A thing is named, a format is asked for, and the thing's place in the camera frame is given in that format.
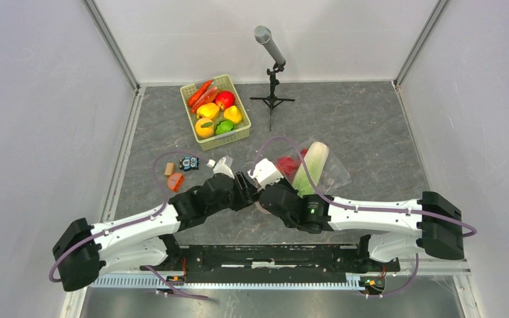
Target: green lime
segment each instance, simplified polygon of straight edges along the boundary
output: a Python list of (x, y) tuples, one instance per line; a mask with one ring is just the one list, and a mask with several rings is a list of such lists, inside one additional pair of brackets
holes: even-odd
[(230, 121), (229, 119), (226, 119), (224, 121), (220, 121), (217, 123), (217, 126), (215, 127), (215, 134), (225, 134), (230, 131), (232, 131), (235, 128), (235, 124), (233, 124), (233, 121)]

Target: red chili pepper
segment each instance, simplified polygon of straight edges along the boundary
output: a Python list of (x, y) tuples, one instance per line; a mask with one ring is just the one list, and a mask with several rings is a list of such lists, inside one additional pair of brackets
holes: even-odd
[(213, 99), (215, 99), (215, 96), (217, 95), (217, 86), (214, 86), (210, 89), (208, 89), (192, 106), (192, 109), (190, 109), (190, 113), (194, 114), (202, 105), (205, 105), (207, 103), (211, 103)]
[(192, 105), (194, 105), (196, 103), (196, 101), (200, 98), (200, 96), (202, 96), (205, 91), (207, 91), (207, 88), (211, 85), (211, 83), (213, 82), (213, 79), (205, 82), (199, 90), (197, 90), (189, 99), (188, 99), (188, 107), (192, 107)]

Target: red apple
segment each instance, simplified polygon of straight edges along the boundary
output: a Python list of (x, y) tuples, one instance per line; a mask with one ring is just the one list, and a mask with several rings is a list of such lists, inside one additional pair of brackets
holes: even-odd
[(222, 111), (224, 111), (235, 105), (235, 96), (230, 91), (222, 91), (215, 96), (213, 102), (219, 106)]

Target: yellow bell pepper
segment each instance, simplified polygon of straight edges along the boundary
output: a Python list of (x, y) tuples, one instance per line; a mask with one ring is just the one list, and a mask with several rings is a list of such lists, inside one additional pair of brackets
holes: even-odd
[(198, 108), (196, 111), (196, 118), (204, 117), (214, 121), (218, 114), (219, 107), (214, 103), (208, 103)]
[(235, 105), (223, 111), (223, 118), (233, 121), (236, 125), (243, 121), (241, 111)]

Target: black mounting plate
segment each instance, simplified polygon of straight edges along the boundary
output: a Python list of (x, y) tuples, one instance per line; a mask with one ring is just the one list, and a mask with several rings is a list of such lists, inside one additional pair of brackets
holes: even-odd
[[(401, 269), (398, 259), (359, 259), (350, 244), (189, 245), (181, 246), (184, 259), (189, 283), (332, 283), (346, 282), (346, 273), (381, 272), (382, 265), (387, 272)], [(154, 268), (182, 270), (182, 263)]]

